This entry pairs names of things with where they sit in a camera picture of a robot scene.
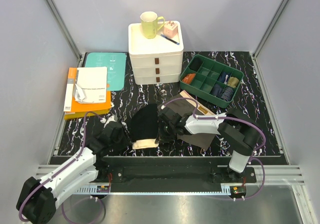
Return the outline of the black underwear with cream waistband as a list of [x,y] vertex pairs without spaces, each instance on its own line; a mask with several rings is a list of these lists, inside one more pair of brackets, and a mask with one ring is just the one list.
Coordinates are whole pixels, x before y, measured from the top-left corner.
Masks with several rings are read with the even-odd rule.
[[148,104],[139,109],[131,119],[130,135],[132,148],[157,148],[158,141],[158,108],[157,104]]

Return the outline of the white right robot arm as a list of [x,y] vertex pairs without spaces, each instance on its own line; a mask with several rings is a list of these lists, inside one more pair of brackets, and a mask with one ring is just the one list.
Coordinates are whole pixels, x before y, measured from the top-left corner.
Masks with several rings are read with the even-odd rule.
[[187,113],[181,116],[169,107],[162,106],[158,117],[163,137],[169,140],[176,139],[179,135],[222,136],[233,149],[227,169],[227,176],[233,182],[244,178],[245,167],[251,161],[258,141],[261,139],[262,145],[266,142],[264,133],[256,123],[235,108],[217,115]]

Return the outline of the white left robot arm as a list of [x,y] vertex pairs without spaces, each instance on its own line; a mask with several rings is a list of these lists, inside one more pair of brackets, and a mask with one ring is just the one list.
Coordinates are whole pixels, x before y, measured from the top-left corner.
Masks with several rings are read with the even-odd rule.
[[55,170],[24,182],[16,204],[21,221],[48,223],[64,201],[85,184],[112,182],[113,173],[103,158],[112,148],[123,149],[129,142],[117,117],[100,121],[105,128],[97,137],[83,138],[80,149]]

